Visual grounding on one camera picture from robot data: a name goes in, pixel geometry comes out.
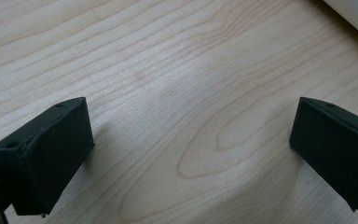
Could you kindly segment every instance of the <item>wooden surface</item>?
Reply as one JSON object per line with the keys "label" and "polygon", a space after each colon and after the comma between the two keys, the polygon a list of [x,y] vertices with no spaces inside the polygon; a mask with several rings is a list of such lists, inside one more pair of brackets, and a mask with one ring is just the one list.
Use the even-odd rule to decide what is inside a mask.
{"label": "wooden surface", "polygon": [[300,96],[358,114],[358,32],[322,1],[0,1],[0,139],[77,96],[96,148],[10,223],[358,223],[288,146]]}

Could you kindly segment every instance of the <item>black object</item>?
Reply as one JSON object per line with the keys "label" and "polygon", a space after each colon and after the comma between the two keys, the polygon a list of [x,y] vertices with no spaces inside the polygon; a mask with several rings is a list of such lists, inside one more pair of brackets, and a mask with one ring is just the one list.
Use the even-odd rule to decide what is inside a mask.
{"label": "black object", "polygon": [[290,146],[352,211],[358,210],[358,116],[336,105],[302,97]]}
{"label": "black object", "polygon": [[49,214],[94,147],[86,98],[52,106],[0,141],[0,223]]}

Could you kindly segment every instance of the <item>wood grain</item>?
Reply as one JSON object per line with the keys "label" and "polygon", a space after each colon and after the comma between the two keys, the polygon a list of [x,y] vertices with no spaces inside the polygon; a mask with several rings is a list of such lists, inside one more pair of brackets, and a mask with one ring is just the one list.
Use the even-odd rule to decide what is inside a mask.
{"label": "wood grain", "polygon": [[0,1],[0,139],[77,96],[96,148],[10,223],[358,223],[288,146],[300,96],[358,114],[358,32],[322,1]]}

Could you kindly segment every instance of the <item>small hole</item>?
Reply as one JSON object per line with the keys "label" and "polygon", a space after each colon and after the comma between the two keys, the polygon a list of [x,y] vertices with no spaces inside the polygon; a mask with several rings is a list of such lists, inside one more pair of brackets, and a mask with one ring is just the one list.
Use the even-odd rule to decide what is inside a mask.
{"label": "small hole", "polygon": [[16,147],[20,144],[20,142],[11,142],[9,144],[7,144],[7,147]]}

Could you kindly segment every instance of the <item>light wooden table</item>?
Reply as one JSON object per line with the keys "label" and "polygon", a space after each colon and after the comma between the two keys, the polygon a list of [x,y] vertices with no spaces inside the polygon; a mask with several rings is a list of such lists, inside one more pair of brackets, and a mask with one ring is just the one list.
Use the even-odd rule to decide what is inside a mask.
{"label": "light wooden table", "polygon": [[77,96],[96,148],[10,223],[358,223],[288,146],[300,96],[358,114],[358,32],[323,1],[0,1],[0,139]]}

